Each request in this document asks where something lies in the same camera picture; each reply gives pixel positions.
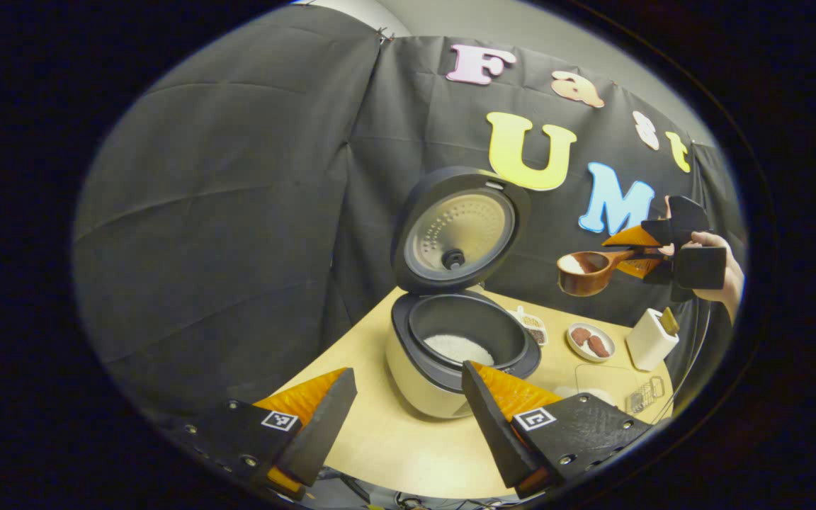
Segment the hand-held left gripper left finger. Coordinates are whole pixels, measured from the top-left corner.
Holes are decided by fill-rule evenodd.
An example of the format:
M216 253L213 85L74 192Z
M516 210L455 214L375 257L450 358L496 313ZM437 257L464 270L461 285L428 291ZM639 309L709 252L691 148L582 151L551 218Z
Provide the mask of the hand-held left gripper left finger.
M301 500L357 394L353 368L338 368L258 402L227 399L175 421L167 436L241 487Z

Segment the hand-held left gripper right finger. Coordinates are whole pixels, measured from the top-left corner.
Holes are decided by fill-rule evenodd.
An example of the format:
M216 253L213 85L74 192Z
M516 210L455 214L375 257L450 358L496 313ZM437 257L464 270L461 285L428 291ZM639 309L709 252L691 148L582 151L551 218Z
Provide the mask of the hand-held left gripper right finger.
M531 497L589 475L651 425L589 392L560 397L464 361L462 388L503 484Z

